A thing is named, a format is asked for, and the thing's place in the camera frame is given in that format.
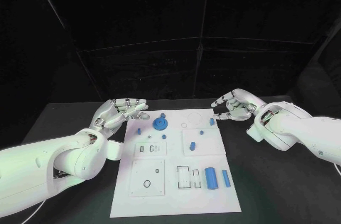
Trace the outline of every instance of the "table surface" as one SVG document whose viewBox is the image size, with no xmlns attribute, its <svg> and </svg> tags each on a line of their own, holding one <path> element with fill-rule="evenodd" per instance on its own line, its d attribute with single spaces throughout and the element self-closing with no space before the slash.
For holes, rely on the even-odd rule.
<svg viewBox="0 0 341 224">
<path fill-rule="evenodd" d="M 289 101 L 287 96 L 263 97 L 266 102 Z M 149 110 L 209 108 L 214 99 L 149 101 Z M 37 118 L 23 144 L 75 134 L 88 127 L 98 103 L 52 103 Z M 214 109 L 222 112 L 224 107 Z M 198 223 L 339 223 L 341 176 L 332 163 L 318 159 L 296 144 L 286 152 L 264 141 L 257 143 L 245 130 L 253 121 L 218 121 L 241 213 L 110 218 L 120 161 L 105 161 L 100 174 L 46 200 L 29 223 L 49 224 L 198 224 Z M 123 141 L 126 123 L 111 139 Z M 0 218 L 22 223 L 37 205 Z"/>
</svg>

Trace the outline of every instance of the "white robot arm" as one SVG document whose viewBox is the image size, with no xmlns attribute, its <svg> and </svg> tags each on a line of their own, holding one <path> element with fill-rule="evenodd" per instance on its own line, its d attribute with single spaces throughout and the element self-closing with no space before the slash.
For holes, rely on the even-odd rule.
<svg viewBox="0 0 341 224">
<path fill-rule="evenodd" d="M 108 100 L 94 114 L 89 128 L 75 135 L 0 151 L 0 217 L 95 177 L 105 159 L 120 160 L 123 143 L 108 137 L 128 119 L 149 119 L 140 112 L 144 109 L 144 99 Z"/>
<path fill-rule="evenodd" d="M 341 120 L 312 117 L 309 113 L 287 102 L 266 102 L 241 89 L 228 92 L 211 104 L 225 102 L 228 113 L 215 114 L 217 119 L 247 120 L 256 116 L 247 130 L 251 138 L 263 139 L 279 150 L 286 151 L 296 143 L 306 146 L 315 156 L 341 165 Z"/>
</svg>

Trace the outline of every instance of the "peg board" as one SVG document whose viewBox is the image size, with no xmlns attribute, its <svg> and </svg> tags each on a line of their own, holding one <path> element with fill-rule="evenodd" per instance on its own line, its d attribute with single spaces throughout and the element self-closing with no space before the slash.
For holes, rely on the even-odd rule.
<svg viewBox="0 0 341 224">
<path fill-rule="evenodd" d="M 165 110 L 146 113 L 150 120 L 127 122 L 110 217 L 241 212 L 217 123 L 209 125 L 214 110 Z M 167 128 L 162 131 L 153 128 L 153 120 L 160 113 L 165 113 L 167 120 Z M 189 150 L 191 142 L 198 144 L 193 151 Z M 150 151 L 156 145 L 160 150 Z M 189 167 L 191 188 L 179 189 L 179 166 Z M 208 190 L 206 167 L 215 168 L 215 190 Z M 227 170 L 230 178 L 228 188 L 222 170 Z"/>
</svg>

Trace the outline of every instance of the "blue gear knob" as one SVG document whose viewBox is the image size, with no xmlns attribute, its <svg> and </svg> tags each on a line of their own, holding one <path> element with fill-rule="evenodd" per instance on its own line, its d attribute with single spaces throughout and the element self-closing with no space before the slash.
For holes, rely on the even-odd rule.
<svg viewBox="0 0 341 224">
<path fill-rule="evenodd" d="M 167 128 L 167 121 L 166 121 L 166 115 L 162 113 L 160 117 L 154 119 L 153 121 L 153 128 L 156 130 L 165 130 Z"/>
</svg>

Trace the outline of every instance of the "cable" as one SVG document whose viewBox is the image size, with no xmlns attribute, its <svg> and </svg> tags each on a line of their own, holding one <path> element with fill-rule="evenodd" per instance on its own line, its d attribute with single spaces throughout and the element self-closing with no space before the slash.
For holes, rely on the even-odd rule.
<svg viewBox="0 0 341 224">
<path fill-rule="evenodd" d="M 36 214 L 36 212 L 37 212 L 37 210 L 40 209 L 40 207 L 42 207 L 45 201 L 42 202 L 40 206 L 37 207 L 36 211 L 35 211 L 33 214 L 29 216 L 29 218 L 23 221 L 23 223 L 24 223 L 24 222 L 30 219 L 30 217 Z"/>
<path fill-rule="evenodd" d="M 337 169 L 337 171 L 338 171 L 338 173 L 339 173 L 339 175 L 341 175 L 341 172 L 339 172 L 339 169 L 338 169 L 338 166 L 337 166 L 335 163 L 334 163 L 334 166 L 335 166 L 335 169 Z"/>
</svg>

